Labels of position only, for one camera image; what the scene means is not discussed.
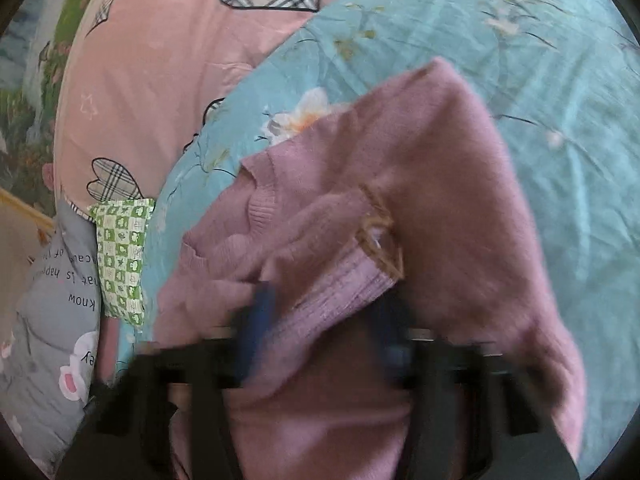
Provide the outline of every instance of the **teal bed sheet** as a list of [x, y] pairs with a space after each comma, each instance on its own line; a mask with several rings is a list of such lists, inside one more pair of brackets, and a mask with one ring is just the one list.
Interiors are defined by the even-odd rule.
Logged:
[[152, 338], [156, 295], [183, 233], [231, 184], [241, 158], [268, 146], [274, 114], [304, 113], [300, 101], [315, 88], [332, 104], [352, 102], [434, 56], [484, 98], [535, 214], [588, 372], [585, 477], [640, 399], [640, 50], [610, 0], [325, 7], [228, 95], [171, 172], [146, 240], [147, 321], [135, 338]]

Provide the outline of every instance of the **green checkered pillow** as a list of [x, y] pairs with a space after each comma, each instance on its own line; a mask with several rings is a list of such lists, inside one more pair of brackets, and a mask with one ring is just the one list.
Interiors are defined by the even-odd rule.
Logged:
[[107, 316], [140, 326], [145, 309], [140, 287], [142, 247], [156, 202], [111, 200], [89, 209], [98, 238], [98, 273]]

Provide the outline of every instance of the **gray fabric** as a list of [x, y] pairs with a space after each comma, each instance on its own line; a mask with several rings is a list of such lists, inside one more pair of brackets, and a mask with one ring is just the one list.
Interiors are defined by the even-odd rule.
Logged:
[[84, 415], [100, 323], [95, 226], [64, 200], [57, 220], [0, 358], [0, 412], [48, 475]]

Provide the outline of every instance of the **yellow border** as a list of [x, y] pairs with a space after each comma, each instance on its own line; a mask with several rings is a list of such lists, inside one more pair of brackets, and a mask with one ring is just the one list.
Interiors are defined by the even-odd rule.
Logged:
[[0, 203], [7, 204], [11, 206], [13, 209], [17, 210], [19, 213], [32, 219], [39, 228], [44, 229], [49, 233], [53, 232], [53, 220], [51, 218], [49, 218], [48, 216], [46, 216], [45, 214], [39, 211], [36, 211], [33, 207], [25, 204], [22, 200], [20, 200], [19, 198], [16, 198], [11, 193], [9, 193], [8, 191], [5, 191], [1, 187], [0, 187]]

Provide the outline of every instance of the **pink blanket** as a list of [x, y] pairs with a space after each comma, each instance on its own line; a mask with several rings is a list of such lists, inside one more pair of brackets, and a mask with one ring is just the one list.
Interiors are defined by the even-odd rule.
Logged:
[[332, 0], [91, 0], [63, 79], [56, 192], [156, 197], [222, 99]]
[[[278, 291], [254, 375], [227, 397], [248, 480], [391, 478], [409, 399], [356, 313], [402, 278], [423, 327], [536, 371], [577, 456], [584, 370], [532, 216], [487, 111], [437, 59], [244, 159], [184, 236], [159, 295], [162, 345], [214, 333], [258, 280]], [[179, 431], [175, 444], [186, 452]]]

